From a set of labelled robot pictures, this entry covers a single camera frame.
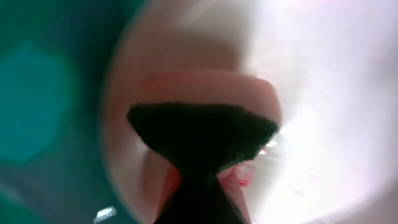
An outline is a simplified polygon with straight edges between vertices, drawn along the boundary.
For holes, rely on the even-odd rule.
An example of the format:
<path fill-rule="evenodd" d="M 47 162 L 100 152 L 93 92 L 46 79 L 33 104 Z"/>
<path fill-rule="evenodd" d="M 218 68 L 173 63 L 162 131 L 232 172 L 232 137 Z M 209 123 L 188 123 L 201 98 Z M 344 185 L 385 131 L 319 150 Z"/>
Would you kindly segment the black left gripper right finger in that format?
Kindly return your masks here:
<path fill-rule="evenodd" d="M 206 191 L 198 222 L 202 224 L 246 224 L 248 213 L 236 174 L 216 178 Z"/>

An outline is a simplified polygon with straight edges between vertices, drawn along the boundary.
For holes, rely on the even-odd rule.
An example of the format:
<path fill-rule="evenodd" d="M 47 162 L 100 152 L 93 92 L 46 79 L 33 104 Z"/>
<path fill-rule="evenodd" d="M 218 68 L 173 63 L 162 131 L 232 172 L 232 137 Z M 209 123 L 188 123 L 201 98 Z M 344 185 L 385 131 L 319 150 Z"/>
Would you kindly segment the green red sponge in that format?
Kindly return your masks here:
<path fill-rule="evenodd" d="M 193 215 L 184 223 L 199 223 L 211 183 L 253 160 L 282 124 L 275 88 L 247 75 L 161 73 L 141 80 L 133 97 L 129 124 L 170 163 L 168 174 L 178 174 L 195 189 Z"/>

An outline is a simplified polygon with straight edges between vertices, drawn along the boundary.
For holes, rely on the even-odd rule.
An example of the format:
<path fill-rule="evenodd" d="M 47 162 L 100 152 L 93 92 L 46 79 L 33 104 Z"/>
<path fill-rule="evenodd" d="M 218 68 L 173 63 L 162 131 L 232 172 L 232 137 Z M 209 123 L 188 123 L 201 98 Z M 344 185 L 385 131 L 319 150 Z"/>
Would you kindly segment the pink white plate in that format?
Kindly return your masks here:
<path fill-rule="evenodd" d="M 147 1 L 103 98 L 108 178 L 152 223 L 167 162 L 126 119 L 144 77 L 235 70 L 273 84 L 280 132 L 237 171 L 253 223 L 397 222 L 397 1 Z"/>

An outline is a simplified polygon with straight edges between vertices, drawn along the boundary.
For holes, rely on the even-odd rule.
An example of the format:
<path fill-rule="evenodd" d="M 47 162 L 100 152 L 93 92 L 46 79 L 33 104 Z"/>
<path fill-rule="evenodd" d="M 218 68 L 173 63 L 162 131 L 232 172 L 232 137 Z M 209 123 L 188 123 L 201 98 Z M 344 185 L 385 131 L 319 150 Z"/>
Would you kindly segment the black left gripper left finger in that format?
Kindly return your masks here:
<path fill-rule="evenodd" d="M 184 223 L 193 215 L 195 189 L 178 174 L 168 174 L 154 224 Z"/>

